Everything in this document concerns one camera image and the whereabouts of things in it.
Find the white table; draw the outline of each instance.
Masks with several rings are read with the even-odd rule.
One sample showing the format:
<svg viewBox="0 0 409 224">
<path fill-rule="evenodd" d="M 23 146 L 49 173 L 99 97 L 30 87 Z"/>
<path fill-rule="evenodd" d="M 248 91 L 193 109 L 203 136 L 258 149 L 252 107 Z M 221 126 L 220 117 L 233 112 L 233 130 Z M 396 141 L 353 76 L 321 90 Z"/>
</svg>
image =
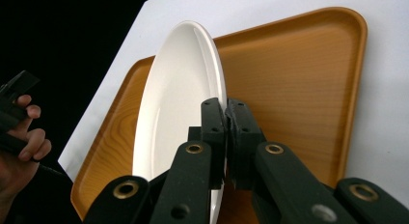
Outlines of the white table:
<svg viewBox="0 0 409 224">
<path fill-rule="evenodd" d="M 155 55 L 174 26 L 197 21 L 217 38 L 325 7 L 346 7 L 368 24 L 367 50 L 346 169 L 409 207 L 409 0 L 149 0 L 71 135 L 59 162 L 72 180 L 127 71 Z"/>
</svg>

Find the black background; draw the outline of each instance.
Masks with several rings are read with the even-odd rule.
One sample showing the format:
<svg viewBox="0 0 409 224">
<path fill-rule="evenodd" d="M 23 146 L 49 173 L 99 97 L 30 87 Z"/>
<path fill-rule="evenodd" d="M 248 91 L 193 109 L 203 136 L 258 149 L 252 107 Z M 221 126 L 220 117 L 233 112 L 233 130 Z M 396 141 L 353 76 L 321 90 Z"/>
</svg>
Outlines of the black background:
<svg viewBox="0 0 409 224">
<path fill-rule="evenodd" d="M 22 70 L 41 80 L 28 94 L 41 107 L 32 128 L 45 129 L 53 145 L 42 165 L 63 172 L 58 157 L 145 1 L 0 0 L 0 83 Z M 75 223 L 70 187 L 39 170 L 14 210 L 43 218 L 33 223 Z"/>
</svg>

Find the white surface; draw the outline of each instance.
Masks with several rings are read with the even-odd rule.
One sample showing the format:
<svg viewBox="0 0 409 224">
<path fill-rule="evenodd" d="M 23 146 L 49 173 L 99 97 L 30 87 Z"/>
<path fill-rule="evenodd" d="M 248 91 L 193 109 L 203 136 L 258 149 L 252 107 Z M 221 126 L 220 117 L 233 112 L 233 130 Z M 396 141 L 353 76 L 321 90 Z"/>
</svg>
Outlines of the white surface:
<svg viewBox="0 0 409 224">
<path fill-rule="evenodd" d="M 135 19 L 60 157 L 74 180 L 122 81 L 155 55 L 183 20 L 217 38 L 325 7 L 346 7 L 368 24 L 368 42 L 346 176 L 374 182 L 409 207 L 409 0 L 149 0 Z"/>
<path fill-rule="evenodd" d="M 178 24 L 150 68 L 143 94 L 133 153 L 133 175 L 148 181 L 168 170 L 190 126 L 201 126 L 201 104 L 219 98 L 227 106 L 219 53 L 204 27 Z M 211 191 L 210 220 L 219 214 L 223 189 Z"/>
</svg>

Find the wooden tray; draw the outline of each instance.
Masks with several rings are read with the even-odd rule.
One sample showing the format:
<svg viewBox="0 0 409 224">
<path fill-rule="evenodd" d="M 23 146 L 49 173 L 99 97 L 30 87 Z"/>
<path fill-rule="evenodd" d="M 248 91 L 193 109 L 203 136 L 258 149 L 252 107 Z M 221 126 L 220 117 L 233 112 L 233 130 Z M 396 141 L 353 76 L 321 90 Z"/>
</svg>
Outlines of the wooden tray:
<svg viewBox="0 0 409 224">
<path fill-rule="evenodd" d="M 215 39 L 229 98 L 245 101 L 268 140 L 290 146 L 321 182 L 343 177 L 367 26 L 326 8 Z M 153 56 L 124 80 L 74 182 L 83 218 L 111 180 L 130 175 L 137 114 Z M 227 182 L 219 223 L 257 223 L 250 192 Z"/>
</svg>

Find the black device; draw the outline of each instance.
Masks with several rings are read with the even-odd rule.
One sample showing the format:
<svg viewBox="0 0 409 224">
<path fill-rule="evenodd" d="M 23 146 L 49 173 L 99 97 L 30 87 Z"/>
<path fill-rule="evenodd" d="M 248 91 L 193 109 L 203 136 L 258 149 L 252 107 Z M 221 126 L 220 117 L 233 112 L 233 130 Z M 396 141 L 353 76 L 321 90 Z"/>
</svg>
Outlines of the black device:
<svg viewBox="0 0 409 224">
<path fill-rule="evenodd" d="M 234 187 L 252 191 L 259 223 L 409 221 L 409 210 L 372 182 L 319 182 L 288 146 L 265 139 L 245 102 L 230 98 L 223 113 L 211 98 L 202 103 L 202 126 L 189 128 L 168 171 L 150 182 L 112 180 L 84 224 L 209 223 L 210 191 L 223 183 L 225 153 Z"/>
<path fill-rule="evenodd" d="M 40 80 L 30 72 L 23 70 L 0 88 L 0 149 L 14 155 L 19 155 L 27 145 L 23 140 L 9 135 L 7 132 L 27 118 L 24 107 L 17 106 L 14 102 L 24 95 Z"/>
</svg>

